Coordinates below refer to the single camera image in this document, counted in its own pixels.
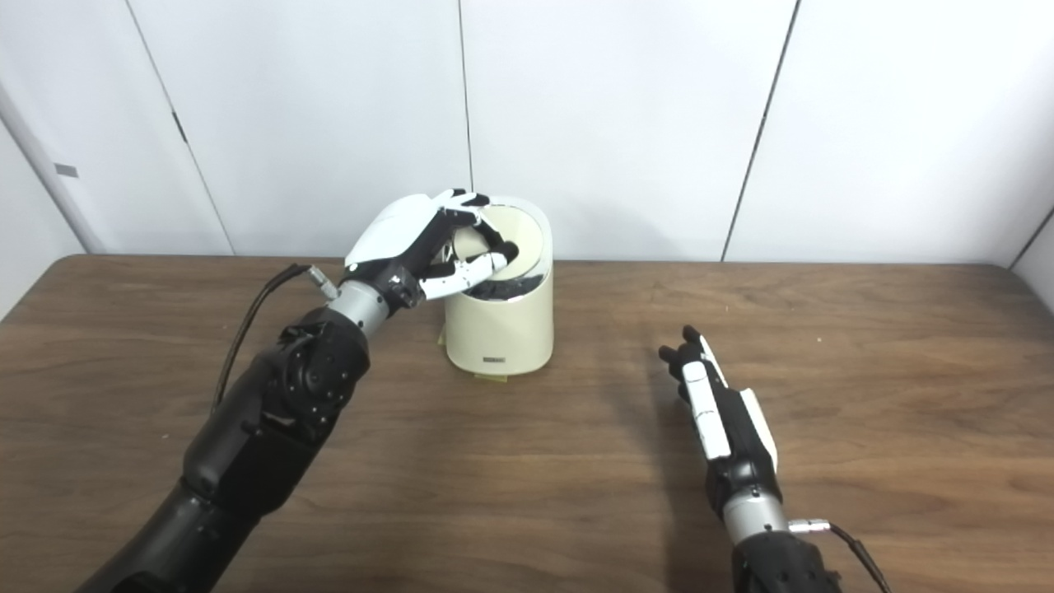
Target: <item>black robotic arm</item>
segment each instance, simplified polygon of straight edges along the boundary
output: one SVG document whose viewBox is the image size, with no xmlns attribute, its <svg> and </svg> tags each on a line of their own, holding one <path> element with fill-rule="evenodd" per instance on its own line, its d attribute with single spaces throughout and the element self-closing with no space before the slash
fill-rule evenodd
<svg viewBox="0 0 1054 593">
<path fill-rule="evenodd" d="M 286 328 L 226 396 L 220 388 L 222 401 L 187 449 L 168 498 L 77 591 L 211 591 L 326 443 L 370 369 L 370 336 L 396 311 L 480 283 L 515 257 L 515 244 L 483 215 L 488 202 L 461 190 L 402 198 L 363 234 L 339 286 L 312 270 L 329 303 Z M 466 225 L 477 228 L 491 251 L 442 260 L 452 232 Z"/>
</svg>

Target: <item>yellow tape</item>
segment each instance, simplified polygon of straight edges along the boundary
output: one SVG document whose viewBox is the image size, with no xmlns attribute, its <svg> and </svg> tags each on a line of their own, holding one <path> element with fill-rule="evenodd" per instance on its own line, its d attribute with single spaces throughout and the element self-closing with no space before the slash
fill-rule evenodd
<svg viewBox="0 0 1054 593">
<path fill-rule="evenodd" d="M 475 377 L 476 379 L 483 379 L 484 381 L 493 381 L 495 383 L 508 383 L 509 382 L 509 376 L 508 375 L 480 375 L 479 373 L 476 373 L 472 377 Z"/>
</svg>

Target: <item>black cable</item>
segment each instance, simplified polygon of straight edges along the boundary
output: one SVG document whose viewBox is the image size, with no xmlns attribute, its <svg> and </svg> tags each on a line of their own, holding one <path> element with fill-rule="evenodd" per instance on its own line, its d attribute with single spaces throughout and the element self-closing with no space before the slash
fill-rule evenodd
<svg viewBox="0 0 1054 593">
<path fill-rule="evenodd" d="M 231 349 L 227 352 L 227 360 L 223 361 L 223 368 L 219 371 L 219 381 L 216 383 L 216 394 L 212 398 L 212 412 L 216 412 L 216 409 L 219 408 L 219 403 L 223 401 L 223 393 L 227 392 L 227 380 L 231 376 L 231 368 L 234 367 L 234 359 L 238 356 L 238 350 L 241 349 L 241 342 L 246 339 L 246 334 L 249 333 L 249 327 L 253 324 L 253 319 L 256 317 L 256 312 L 259 311 L 260 305 L 264 304 L 268 295 L 274 292 L 276 288 L 310 269 L 311 265 L 293 263 L 285 270 L 278 272 L 264 284 L 259 294 L 256 295 L 256 299 L 253 300 L 253 304 L 249 305 L 249 311 L 246 312 L 246 317 L 241 320 L 241 327 L 238 328 L 238 333 L 234 335 L 234 341 L 231 342 Z"/>
<path fill-rule="evenodd" d="M 878 584 L 878 588 L 882 591 L 882 593 L 893 593 L 893 589 L 890 589 L 890 584 L 885 581 L 882 571 L 878 569 L 878 565 L 876 565 L 875 560 L 872 559 L 871 554 L 868 554 L 867 550 L 863 547 L 863 542 L 859 539 L 855 539 L 848 534 L 847 531 L 836 526 L 835 523 L 828 522 L 828 525 L 831 526 L 831 533 L 842 538 L 842 540 L 848 545 L 850 550 L 856 554 L 857 559 L 860 560 L 863 568 L 867 569 L 867 574 L 875 579 L 875 582 Z"/>
</svg>

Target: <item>robot finger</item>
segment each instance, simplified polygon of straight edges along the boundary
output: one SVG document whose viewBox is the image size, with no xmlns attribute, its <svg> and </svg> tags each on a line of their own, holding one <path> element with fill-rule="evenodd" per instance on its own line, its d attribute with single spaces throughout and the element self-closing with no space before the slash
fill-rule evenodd
<svg viewBox="0 0 1054 593">
<path fill-rule="evenodd" d="M 472 288 L 505 269 L 520 249 L 514 242 L 505 241 L 491 251 L 469 257 L 436 263 L 428 269 L 428 276 L 418 280 L 425 299 L 443 299 Z"/>
</svg>

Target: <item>white robotic hand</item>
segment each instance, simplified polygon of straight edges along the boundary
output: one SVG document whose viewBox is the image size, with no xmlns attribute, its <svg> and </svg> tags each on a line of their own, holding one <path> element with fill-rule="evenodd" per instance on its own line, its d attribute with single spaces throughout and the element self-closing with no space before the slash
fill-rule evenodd
<svg viewBox="0 0 1054 593">
<path fill-rule="evenodd" d="M 736 392 L 728 388 L 714 351 L 706 343 L 706 338 L 703 338 L 696 329 L 690 325 L 685 327 L 682 337 L 684 344 L 678 350 L 663 347 L 659 356 L 669 364 L 670 375 L 681 381 L 678 393 L 691 407 L 691 418 L 699 433 L 706 460 L 728 458 L 733 454 L 729 429 L 726 427 L 728 419 L 721 417 L 717 400 L 722 397 L 738 396 L 743 401 L 754 431 L 772 457 L 775 471 L 779 464 L 776 441 L 768 430 L 768 422 L 765 421 L 765 415 L 754 391 Z"/>
<path fill-rule="evenodd" d="M 442 299 L 476 285 L 507 266 L 519 254 L 483 213 L 490 198 L 465 190 L 447 190 L 429 198 L 408 195 L 388 204 L 374 218 L 345 258 L 344 280 L 371 285 L 394 313 L 422 301 Z M 454 259 L 454 231 L 473 226 L 490 250 Z"/>
</svg>

